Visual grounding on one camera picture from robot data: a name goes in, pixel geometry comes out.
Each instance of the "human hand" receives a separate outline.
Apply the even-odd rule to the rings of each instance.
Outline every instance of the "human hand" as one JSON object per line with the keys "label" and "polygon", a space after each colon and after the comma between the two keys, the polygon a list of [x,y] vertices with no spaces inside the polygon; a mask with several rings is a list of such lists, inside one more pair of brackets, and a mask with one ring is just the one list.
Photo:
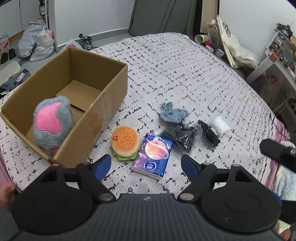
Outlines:
{"label": "human hand", "polygon": [[15,185],[13,182],[6,182],[0,185],[0,207],[8,210],[13,200]]}
{"label": "human hand", "polygon": [[283,240],[288,241],[291,236],[291,230],[286,229],[279,235]]}

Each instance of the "purple and blue box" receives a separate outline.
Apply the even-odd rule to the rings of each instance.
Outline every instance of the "purple and blue box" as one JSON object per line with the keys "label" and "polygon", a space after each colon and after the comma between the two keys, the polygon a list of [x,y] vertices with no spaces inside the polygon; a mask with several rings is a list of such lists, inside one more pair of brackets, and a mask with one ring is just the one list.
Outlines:
{"label": "purple and blue box", "polygon": [[158,180],[162,179],[172,145],[171,139],[147,133],[131,169]]}

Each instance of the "screw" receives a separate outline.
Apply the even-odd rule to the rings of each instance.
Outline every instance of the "screw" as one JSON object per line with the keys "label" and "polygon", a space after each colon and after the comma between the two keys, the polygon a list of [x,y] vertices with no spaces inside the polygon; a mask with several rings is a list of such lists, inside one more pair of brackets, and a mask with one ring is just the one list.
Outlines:
{"label": "screw", "polygon": [[99,198],[102,200],[102,201],[110,201],[113,199],[113,195],[110,194],[110,193],[102,193],[100,194]]}
{"label": "screw", "polygon": [[194,195],[192,193],[188,193],[188,192],[182,193],[179,197],[183,201],[191,201],[192,199],[194,199]]}

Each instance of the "bed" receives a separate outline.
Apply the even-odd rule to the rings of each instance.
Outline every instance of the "bed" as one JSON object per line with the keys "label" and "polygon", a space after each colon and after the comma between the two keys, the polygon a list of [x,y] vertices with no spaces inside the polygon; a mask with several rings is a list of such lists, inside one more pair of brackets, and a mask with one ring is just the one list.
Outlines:
{"label": "bed", "polygon": [[[118,126],[131,125],[142,137],[147,132],[162,131],[160,105],[173,102],[175,107],[188,110],[188,124],[199,119],[209,123],[220,115],[231,127],[214,150],[198,141],[191,150],[192,158],[218,168],[240,164],[263,184],[268,175],[269,179],[274,178],[270,159],[260,153],[259,144],[265,138],[275,137],[277,119],[236,72],[206,49],[185,35],[162,33],[124,39],[92,52],[128,64],[128,93],[94,145],[89,162],[104,154],[112,155],[110,137]],[[10,94],[1,100],[0,106]],[[20,190],[49,166],[3,120],[0,120],[0,143],[7,172]],[[116,197],[120,193],[178,194],[190,183],[180,159],[181,154],[173,150],[165,175],[158,181],[132,172],[131,162],[112,158],[111,170],[103,184]]]}

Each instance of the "open brown box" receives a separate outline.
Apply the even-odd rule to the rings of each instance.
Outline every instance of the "open brown box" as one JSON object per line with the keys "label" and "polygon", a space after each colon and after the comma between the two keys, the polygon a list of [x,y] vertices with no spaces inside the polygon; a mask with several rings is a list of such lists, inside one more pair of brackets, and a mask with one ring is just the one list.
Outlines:
{"label": "open brown box", "polygon": [[[64,167],[84,162],[127,93],[128,66],[69,48],[29,77],[3,104],[0,116],[41,157]],[[75,126],[50,158],[33,137],[33,113],[44,99],[66,96]]]}

